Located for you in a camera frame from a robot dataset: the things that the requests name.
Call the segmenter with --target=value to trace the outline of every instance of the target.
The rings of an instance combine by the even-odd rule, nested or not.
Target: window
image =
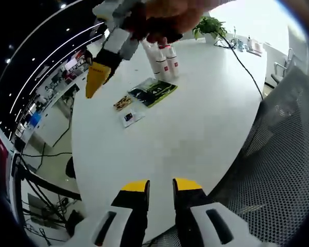
[[[301,30],[284,6],[275,0],[237,0],[210,11],[210,15],[224,23],[229,33],[250,36],[267,42],[284,54],[288,53],[288,26]]]

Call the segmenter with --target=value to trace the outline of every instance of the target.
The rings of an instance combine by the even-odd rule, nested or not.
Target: small bottle
[[[154,73],[154,76],[159,74],[159,67],[156,63],[156,55],[157,55],[157,48],[154,46],[151,46],[148,42],[143,41],[142,42],[143,48],[145,50],[146,56],[148,57],[148,60],[150,62],[152,71]]]
[[[248,39],[247,39],[247,47],[248,47],[249,50],[253,50],[252,40],[251,40],[250,36],[248,36]]]
[[[169,71],[168,63],[167,63],[166,57],[164,56],[161,50],[158,51],[156,63],[160,71],[160,79],[162,81],[169,81],[170,71]]]
[[[174,47],[170,47],[167,50],[167,63],[170,69],[171,75],[176,78],[179,76],[179,62],[177,60],[176,52]]]

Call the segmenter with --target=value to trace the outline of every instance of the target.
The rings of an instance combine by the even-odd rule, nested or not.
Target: white table
[[[172,179],[197,181],[209,193],[225,175],[249,134],[261,101],[249,74],[231,50],[204,42],[175,44],[180,61],[178,88],[124,128],[113,105],[152,76],[142,46],[121,63],[92,99],[81,89],[72,118],[77,183],[88,213],[110,205],[128,182],[150,179],[145,241],[175,224]],[[236,51],[262,91],[262,58]]]

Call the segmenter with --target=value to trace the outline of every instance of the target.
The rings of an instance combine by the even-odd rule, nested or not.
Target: small package
[[[139,121],[143,117],[144,117],[144,114],[142,112],[136,111],[134,109],[126,111],[120,116],[125,128]]]
[[[113,106],[115,107],[117,111],[121,111],[123,108],[130,105],[131,103],[132,103],[132,99],[129,96],[125,96]]]

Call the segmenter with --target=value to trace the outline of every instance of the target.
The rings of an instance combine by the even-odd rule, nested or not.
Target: green book cover
[[[173,92],[176,88],[176,85],[168,82],[148,78],[128,93],[150,108]]]

